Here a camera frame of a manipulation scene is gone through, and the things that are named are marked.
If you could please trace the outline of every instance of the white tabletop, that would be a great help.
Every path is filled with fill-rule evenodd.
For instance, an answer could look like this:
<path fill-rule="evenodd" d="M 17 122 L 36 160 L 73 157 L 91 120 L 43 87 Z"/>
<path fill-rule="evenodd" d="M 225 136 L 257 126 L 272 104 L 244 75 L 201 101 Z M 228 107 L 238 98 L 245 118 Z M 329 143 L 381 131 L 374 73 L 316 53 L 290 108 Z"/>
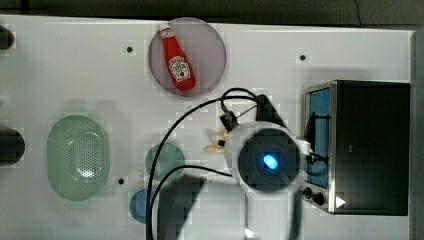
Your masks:
<path fill-rule="evenodd" d="M 188 99 L 168 94 L 149 70 L 158 21 L 0 16 L 0 23 L 16 35 L 14 48 L 0 52 L 0 123 L 19 131 L 27 146 L 23 160 L 0 168 L 0 239 L 144 239 L 129 202 L 143 187 L 148 150 L 183 112 L 230 87 L 271 96 L 300 135 L 306 87 L 334 79 L 410 81 L 410 31 L 212 24 L 227 48 L 226 70 L 210 94 Z M 236 112 L 246 108 L 233 103 Z M 89 205 L 72 208 L 49 185 L 46 140 L 60 118 L 81 112 L 105 128 L 112 166 Z M 172 135 L 187 159 L 226 167 L 222 155 L 203 152 L 220 113 L 209 106 Z M 409 236 L 407 216 L 333 216 L 307 203 L 304 209 L 300 239 Z"/>

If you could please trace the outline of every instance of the black appliance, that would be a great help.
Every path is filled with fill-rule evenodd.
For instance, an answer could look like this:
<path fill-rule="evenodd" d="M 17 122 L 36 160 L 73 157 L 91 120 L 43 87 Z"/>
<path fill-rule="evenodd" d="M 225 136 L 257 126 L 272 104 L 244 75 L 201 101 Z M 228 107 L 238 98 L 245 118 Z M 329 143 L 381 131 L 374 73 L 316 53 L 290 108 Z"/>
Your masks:
<path fill-rule="evenodd" d="M 408 214 L 410 85 L 335 80 L 305 90 L 303 199 L 333 214 Z"/>

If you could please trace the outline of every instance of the ketchup bottle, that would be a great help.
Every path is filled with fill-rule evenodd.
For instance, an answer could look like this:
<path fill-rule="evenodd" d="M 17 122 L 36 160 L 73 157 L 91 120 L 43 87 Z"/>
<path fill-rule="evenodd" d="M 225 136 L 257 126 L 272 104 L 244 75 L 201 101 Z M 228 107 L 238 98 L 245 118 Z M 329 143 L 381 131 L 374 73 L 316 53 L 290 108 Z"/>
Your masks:
<path fill-rule="evenodd" d="M 165 23 L 160 25 L 165 53 L 166 68 L 175 87 L 180 91 L 188 91 L 196 85 L 196 76 L 187 56 L 178 44 L 171 27 Z"/>

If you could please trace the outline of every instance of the black cable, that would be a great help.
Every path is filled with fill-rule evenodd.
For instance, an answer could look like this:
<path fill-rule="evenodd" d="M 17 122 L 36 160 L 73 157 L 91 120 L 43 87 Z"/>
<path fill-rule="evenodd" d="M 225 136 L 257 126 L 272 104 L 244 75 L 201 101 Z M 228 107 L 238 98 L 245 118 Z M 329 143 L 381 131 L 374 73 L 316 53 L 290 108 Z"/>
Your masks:
<path fill-rule="evenodd" d="M 230 88 L 227 91 L 225 91 L 224 94 L 222 94 L 222 97 L 221 97 L 221 108 L 222 108 L 222 110 L 224 112 L 227 112 L 228 111 L 227 107 L 224 104 L 225 98 L 227 97 L 227 95 L 229 93 L 236 92 L 236 91 L 238 91 L 238 92 L 245 92 L 245 93 L 249 94 L 250 96 L 252 96 L 253 98 L 256 99 L 256 95 L 254 93 L 252 93 L 251 91 L 249 91 L 248 89 L 245 89 L 245 88 Z"/>
<path fill-rule="evenodd" d="M 189 110 L 188 112 L 186 112 L 183 116 L 181 116 L 174 123 L 174 125 L 172 125 L 172 127 L 168 130 L 168 132 L 166 133 L 165 137 L 162 139 L 162 141 L 159 144 L 159 147 L 158 147 L 158 149 L 156 151 L 156 155 L 155 155 L 155 158 L 154 158 L 153 163 L 152 163 L 152 169 L 150 170 L 149 183 L 148 183 L 148 186 L 147 186 L 146 203 L 150 203 L 150 197 L 151 197 L 151 191 L 152 191 L 152 184 L 153 184 L 153 176 L 155 174 L 156 164 L 157 164 L 157 161 L 158 161 L 158 158 L 159 158 L 160 151 L 162 150 L 163 146 L 165 145 L 166 140 L 171 135 L 172 131 L 178 126 L 178 124 L 180 124 L 188 115 L 192 114 L 193 112 L 199 110 L 200 108 L 202 108 L 204 106 L 207 106 L 209 104 L 212 104 L 212 103 L 215 103 L 215 102 L 218 102 L 218 101 L 221 101 L 221 103 L 223 103 L 223 100 L 227 100 L 227 99 L 247 99 L 247 100 L 251 100 L 251 101 L 255 101 L 256 100 L 255 98 L 248 97 L 248 96 L 228 96 L 228 97 L 223 96 L 223 97 L 220 97 L 220 98 L 215 98 L 215 99 L 209 100 L 207 102 L 201 103 L 198 106 L 196 106 L 195 108 L 193 108 L 193 109 Z M 146 204 L 146 222 L 151 221 L 151 216 L 148 213 L 148 211 L 149 211 L 149 204 Z M 151 225 L 150 226 L 147 226 L 146 225 L 146 240 L 151 239 L 151 236 L 152 236 Z"/>
<path fill-rule="evenodd" d="M 207 168 L 207 167 L 202 167 L 202 166 L 196 166 L 196 165 L 183 165 L 183 166 L 175 167 L 175 168 L 173 168 L 171 171 L 169 171 L 169 172 L 168 172 L 168 173 L 167 173 L 167 174 L 163 177 L 163 179 L 160 181 L 160 183 L 159 183 L 158 187 L 156 188 L 155 194 L 154 194 L 154 195 L 153 195 L 153 197 L 152 197 L 152 200 L 151 200 L 151 203 L 150 203 L 150 207 L 149 207 L 149 215 L 150 215 L 150 216 L 152 216 L 152 214 L 153 214 L 153 206 L 154 206 L 154 203 L 155 203 L 156 197 L 157 197 L 157 195 L 159 194 L 159 191 L 160 191 L 160 189 L 162 188 L 162 185 L 165 183 L 166 179 L 167 179 L 169 176 L 171 176 L 171 174 L 172 174 L 172 173 L 174 173 L 175 171 L 178 171 L 178 170 L 183 169 L 183 168 L 195 168 L 195 169 L 201 169 L 201 170 L 205 170 L 205 171 L 209 171 L 209 172 L 214 172 L 214 173 L 216 173 L 216 174 L 223 175 L 223 176 L 226 176 L 226 177 L 233 177 L 233 175 L 231 175 L 231 174 L 223 173 L 223 172 L 217 171 L 217 170 L 215 170 L 215 169 Z M 146 221 L 146 228 L 147 228 L 147 226 L 150 226 L 150 227 L 152 226 L 152 218 L 150 218 L 150 219 L 148 219 L 148 220 Z"/>
<path fill-rule="evenodd" d="M 359 4 L 357 0 L 354 0 L 356 3 L 356 14 L 358 15 L 359 27 L 362 28 L 361 15 L 359 14 Z"/>

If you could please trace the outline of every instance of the green colander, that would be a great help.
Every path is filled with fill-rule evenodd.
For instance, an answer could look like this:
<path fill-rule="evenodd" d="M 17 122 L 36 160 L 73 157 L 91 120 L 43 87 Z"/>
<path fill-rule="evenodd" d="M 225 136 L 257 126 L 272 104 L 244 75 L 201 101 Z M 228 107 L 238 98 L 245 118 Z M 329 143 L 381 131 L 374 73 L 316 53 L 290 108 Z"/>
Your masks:
<path fill-rule="evenodd" d="M 109 174 L 109 144 L 99 124 L 72 115 L 58 121 L 47 139 L 48 178 L 53 190 L 70 201 L 94 196 Z"/>

